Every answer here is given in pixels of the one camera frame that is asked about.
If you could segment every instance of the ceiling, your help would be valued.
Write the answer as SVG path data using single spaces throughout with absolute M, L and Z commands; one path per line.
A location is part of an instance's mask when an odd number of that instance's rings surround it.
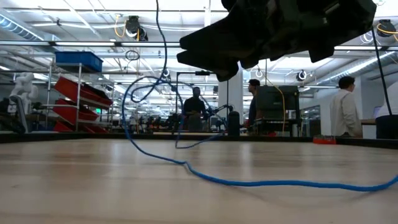
M 377 8 L 375 22 L 379 19 L 391 19 L 394 25 L 398 24 L 398 1 L 385 0 L 379 1 L 380 6 Z M 167 42 L 178 42 L 179 39 L 197 29 L 205 26 L 207 21 L 211 23 L 224 18 L 228 13 L 223 8 L 221 1 L 215 0 L 197 0 L 197 1 L 183 1 L 183 0 L 159 0 L 160 13 L 159 21 L 164 30 Z M 132 41 L 126 35 L 118 37 L 115 33 L 114 25 L 123 26 L 124 21 L 128 16 L 139 16 L 140 23 L 145 26 L 148 38 L 150 41 L 162 41 L 162 38 L 157 30 L 155 20 L 155 1 L 138 1 L 138 0 L 1 0 L 0 10 L 6 11 L 15 20 L 25 24 L 28 28 L 36 30 L 48 38 L 58 40 L 70 41 L 109 41 L 111 39 L 117 41 Z M 116 32 L 121 35 L 123 27 L 117 27 Z M 371 37 L 369 34 L 364 34 L 361 37 L 355 38 L 346 43 L 346 45 L 370 45 L 367 40 Z M 23 40 L 18 35 L 15 35 L 7 30 L 0 29 L 1 40 Z M 382 38 L 377 37 L 381 45 L 397 45 L 393 37 Z M 26 60 L 22 57 L 10 55 L 9 51 L 25 55 L 35 61 L 49 65 L 52 60 L 52 54 L 45 52 L 42 49 L 32 47 L 1 47 L 0 46 L 0 65 L 7 66 L 10 69 L 24 68 L 39 68 L 43 66 L 37 65 L 34 62 Z M 110 47 L 65 47 L 64 50 L 85 50 L 93 51 L 101 57 L 103 62 L 103 70 L 107 72 L 121 72 L 119 75 L 109 75 L 105 78 L 113 82 L 131 83 L 137 78 L 137 75 L 126 75 L 125 72 L 139 71 L 143 75 L 159 76 L 164 63 L 164 49 L 163 48 L 140 48 L 142 57 L 139 63 L 133 61 L 129 63 L 125 59 L 124 54 L 132 48 L 110 48 Z M 177 62 L 176 54 L 181 52 L 179 48 L 170 48 L 168 53 L 167 68 L 170 71 L 172 80 L 176 79 L 176 72 L 194 72 L 198 69 L 188 65 L 183 65 Z M 373 57 L 374 52 L 358 52 L 358 51 L 338 51 L 335 52 L 331 58 L 324 59 L 317 63 L 312 63 L 308 57 L 308 52 L 302 52 L 295 55 L 288 55 L 282 57 L 280 60 L 271 62 L 270 60 L 262 60 L 258 67 L 249 69 L 251 71 L 250 77 L 244 77 L 245 81 L 250 78 L 258 78 L 258 68 L 265 74 L 267 68 L 267 77 L 272 83 L 279 85 L 302 85 L 296 80 L 297 72 L 304 70 L 311 77 L 308 80 L 316 80 L 316 78 L 325 77 L 334 70 L 355 62 L 358 59 Z M 193 83 L 202 89 L 202 94 L 208 99 L 209 104 L 217 105 L 217 96 L 213 94 L 213 87 L 218 85 L 215 75 L 209 77 L 198 77 L 194 75 L 182 75 L 180 81 Z M 87 82 L 94 82 L 90 77 L 86 77 Z M 264 77 L 258 78 L 265 83 Z M 119 90 L 122 91 L 126 85 L 119 84 Z M 160 91 L 154 91 L 147 100 L 152 109 L 163 110 L 168 113 L 168 110 L 175 109 L 174 97 L 171 89 L 166 86 L 160 86 Z M 184 98 L 189 97 L 191 90 L 189 87 L 180 87 L 179 92 Z M 249 93 L 245 91 L 245 95 L 249 100 Z M 248 109 L 248 103 L 244 103 L 245 111 Z

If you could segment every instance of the person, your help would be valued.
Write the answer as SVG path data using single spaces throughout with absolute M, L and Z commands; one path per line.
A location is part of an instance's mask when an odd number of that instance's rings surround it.
M 201 114 L 206 116 L 205 103 L 199 99 L 200 88 L 192 89 L 193 96 L 184 102 L 184 115 L 186 116 L 187 128 L 191 132 L 201 131 Z
M 249 108 L 249 119 L 247 126 L 250 127 L 254 124 L 254 121 L 256 120 L 258 114 L 257 114 L 257 109 L 256 109 L 256 95 L 257 95 L 257 87 L 260 86 L 260 81 L 256 79 L 251 79 L 249 80 L 249 92 L 253 95 L 253 99 L 251 100 L 250 103 L 250 108 Z
M 340 78 L 340 90 L 330 103 L 331 133 L 341 137 L 362 137 L 362 125 L 358 118 L 353 91 L 355 78 Z
M 387 89 L 391 113 L 387 107 L 387 102 L 381 106 L 376 115 L 376 138 L 378 139 L 398 139 L 398 82 L 395 82 Z

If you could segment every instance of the column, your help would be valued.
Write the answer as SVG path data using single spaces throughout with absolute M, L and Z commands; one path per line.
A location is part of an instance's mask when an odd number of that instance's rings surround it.
M 227 104 L 227 89 L 228 104 L 234 106 L 234 111 L 240 115 L 241 123 L 243 122 L 243 71 L 239 69 L 238 73 L 228 82 L 220 82 L 218 84 L 218 106 Z M 224 109 L 219 112 L 223 118 L 227 117 L 227 110 Z

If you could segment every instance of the white shirt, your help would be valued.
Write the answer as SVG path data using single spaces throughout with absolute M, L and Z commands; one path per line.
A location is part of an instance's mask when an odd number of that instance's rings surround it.
M 339 90 L 330 103 L 331 134 L 341 136 L 362 135 L 362 126 L 355 106 L 354 94 L 347 90 Z
M 388 100 L 390 101 L 390 107 L 391 107 L 391 113 L 392 114 L 398 114 L 398 82 L 392 84 L 388 89 L 387 89 L 387 94 L 388 94 Z M 384 104 L 380 108 L 379 112 L 377 113 L 376 118 L 381 117 L 381 116 L 387 116 L 390 115 L 388 112 L 387 108 L 387 103 L 386 99 L 384 99 Z

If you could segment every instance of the black hair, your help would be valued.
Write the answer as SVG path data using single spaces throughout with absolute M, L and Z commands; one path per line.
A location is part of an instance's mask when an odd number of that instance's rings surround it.
M 338 86 L 344 90 L 347 89 L 350 85 L 354 84 L 355 78 L 353 77 L 343 77 L 338 80 Z
M 252 86 L 260 86 L 260 81 L 256 79 L 249 80 L 249 84 Z

